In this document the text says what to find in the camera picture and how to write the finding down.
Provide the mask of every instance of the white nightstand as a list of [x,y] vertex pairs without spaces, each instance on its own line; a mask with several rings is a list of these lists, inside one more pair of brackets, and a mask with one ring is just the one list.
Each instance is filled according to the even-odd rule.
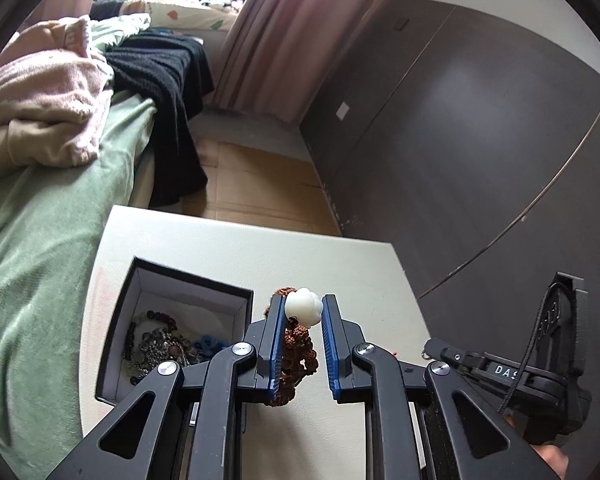
[[[114,206],[91,273],[80,342],[84,434],[111,409],[94,398],[111,313],[134,256],[254,291],[253,319],[282,286],[335,294],[344,319],[367,341],[423,365],[429,333],[394,249],[350,240]],[[250,406],[243,438],[245,480],[364,479],[361,404],[337,405],[329,390],[322,333],[311,330],[318,373],[282,408]]]

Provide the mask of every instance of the hand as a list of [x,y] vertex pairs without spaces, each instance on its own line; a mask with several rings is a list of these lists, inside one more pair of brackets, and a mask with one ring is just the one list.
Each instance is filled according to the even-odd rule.
[[[516,426],[513,423],[513,419],[509,415],[505,415],[504,420],[506,420],[510,426],[515,429]],[[530,446],[536,450],[536,453],[540,455],[540,458],[542,458],[542,460],[544,460],[547,465],[554,470],[554,472],[560,477],[560,480],[564,480],[564,477],[567,474],[567,466],[569,465],[569,457],[566,456],[557,446],[535,446],[534,444],[530,444]]]

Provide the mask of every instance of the blue gripper pad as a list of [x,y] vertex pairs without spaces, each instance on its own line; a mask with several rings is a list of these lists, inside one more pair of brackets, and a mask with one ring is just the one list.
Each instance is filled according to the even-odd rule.
[[338,357],[326,296],[322,298],[322,339],[324,341],[324,357],[327,361],[329,388],[333,394],[333,399],[338,400],[341,392],[340,378],[338,376]]
[[344,323],[340,317],[340,309],[333,294],[322,298],[322,339],[324,340],[324,356],[327,361],[329,388],[333,399],[339,400],[343,390],[352,389],[351,351],[347,341]]
[[276,316],[276,331],[273,337],[271,348],[271,359],[269,361],[269,397],[271,400],[276,398],[278,387],[280,386],[280,371],[282,370],[282,348],[283,338],[285,336],[286,315],[285,300],[282,298],[280,308]]

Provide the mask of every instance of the green bedsheet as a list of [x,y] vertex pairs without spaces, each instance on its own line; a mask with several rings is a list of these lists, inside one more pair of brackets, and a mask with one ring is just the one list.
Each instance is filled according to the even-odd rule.
[[155,112],[128,92],[111,105],[98,160],[0,179],[0,452],[20,480],[45,478],[82,437],[78,352],[91,267],[111,207],[128,203]]

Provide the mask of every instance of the wooden floor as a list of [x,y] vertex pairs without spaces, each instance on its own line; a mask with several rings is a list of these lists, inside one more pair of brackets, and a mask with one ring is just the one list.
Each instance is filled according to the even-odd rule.
[[209,183],[184,197],[183,214],[340,236],[312,163],[211,139],[196,145]]

